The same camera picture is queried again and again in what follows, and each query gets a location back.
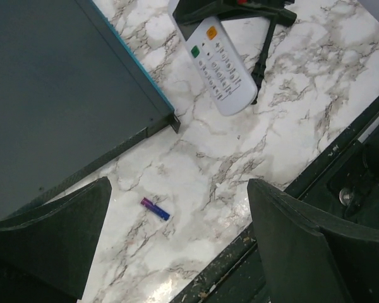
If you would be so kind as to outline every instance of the marble table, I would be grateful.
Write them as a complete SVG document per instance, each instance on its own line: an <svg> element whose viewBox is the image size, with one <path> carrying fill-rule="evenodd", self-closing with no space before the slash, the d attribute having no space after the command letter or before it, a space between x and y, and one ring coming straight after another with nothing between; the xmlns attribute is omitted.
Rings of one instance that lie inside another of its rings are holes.
<svg viewBox="0 0 379 303"><path fill-rule="evenodd" d="M163 130L69 190L105 175L113 186L82 302L169 302L250 223L249 178L284 189L379 95L374 17L356 0L296 2L289 7L296 24L275 32L258 105L222 117L176 35L167 0L95 0L182 127ZM268 21L224 26L251 68ZM142 197L171 219L144 209Z"/></svg>

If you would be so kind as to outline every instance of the remote control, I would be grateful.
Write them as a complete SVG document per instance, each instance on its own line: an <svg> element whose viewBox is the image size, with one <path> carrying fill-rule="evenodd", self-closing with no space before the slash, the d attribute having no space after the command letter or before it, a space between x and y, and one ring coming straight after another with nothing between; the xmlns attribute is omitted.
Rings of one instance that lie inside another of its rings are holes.
<svg viewBox="0 0 379 303"><path fill-rule="evenodd" d="M217 17L179 25L173 17L179 0L170 0L169 16L177 28L216 107L223 116L245 109L257 96L257 86Z"/></svg>

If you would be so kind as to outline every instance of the blue edge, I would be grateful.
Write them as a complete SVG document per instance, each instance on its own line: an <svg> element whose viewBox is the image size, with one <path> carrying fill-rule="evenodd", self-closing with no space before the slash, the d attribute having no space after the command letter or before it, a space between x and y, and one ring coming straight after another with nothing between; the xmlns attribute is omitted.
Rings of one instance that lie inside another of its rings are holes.
<svg viewBox="0 0 379 303"><path fill-rule="evenodd" d="M162 92L162 90L159 88L159 86L156 84L156 82L154 82L154 80L149 75L149 73L147 72L147 70L143 67L143 65L141 65L141 63L139 62L139 60L132 53L132 50L129 48L129 46L126 45L126 43L124 42L124 40L122 40L121 36L119 36L119 34L115 30L115 28L108 22L108 19L104 16L104 14L101 12L101 10L99 9L99 7L92 0L91 0L91 3L94 6L95 10L97 10L97 12L100 14L100 16L102 17L102 19L105 21L105 23L107 24L107 26L109 27L109 29L113 32L113 34L115 35L115 37L117 37L117 39L123 45L123 47L128 52L128 54L132 57L132 59L139 66L139 68L141 69L141 71L146 75L146 77L148 78L148 80L151 82L151 84L153 85L153 87L157 90L157 92L163 98L164 102L170 107L170 109L174 113L174 107L171 105L170 101L168 101L167 97L164 95L164 93Z"/></svg>

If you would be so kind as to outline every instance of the marble surface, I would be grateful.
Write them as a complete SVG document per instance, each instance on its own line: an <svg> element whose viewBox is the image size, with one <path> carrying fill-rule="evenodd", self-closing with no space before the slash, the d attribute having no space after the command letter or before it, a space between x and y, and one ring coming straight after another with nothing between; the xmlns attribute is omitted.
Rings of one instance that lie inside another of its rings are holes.
<svg viewBox="0 0 379 303"><path fill-rule="evenodd" d="M105 175L113 186L82 302L169 302L250 223L249 178L284 189L379 95L379 23L355 0L296 2L296 24L275 32L258 105L222 117L176 35L167 0L95 0L182 127L69 190ZM268 21L224 26L251 68ZM144 209L142 197L171 219Z"/></svg>

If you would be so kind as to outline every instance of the orange button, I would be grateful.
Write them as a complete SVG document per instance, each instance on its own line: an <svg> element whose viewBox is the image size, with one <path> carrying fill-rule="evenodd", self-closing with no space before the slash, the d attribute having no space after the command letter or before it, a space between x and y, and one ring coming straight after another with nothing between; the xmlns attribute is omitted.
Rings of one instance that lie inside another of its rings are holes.
<svg viewBox="0 0 379 303"><path fill-rule="evenodd" d="M213 38L215 38L217 35L216 28L210 27L207 31L207 35L208 35L209 40L212 40Z"/></svg>

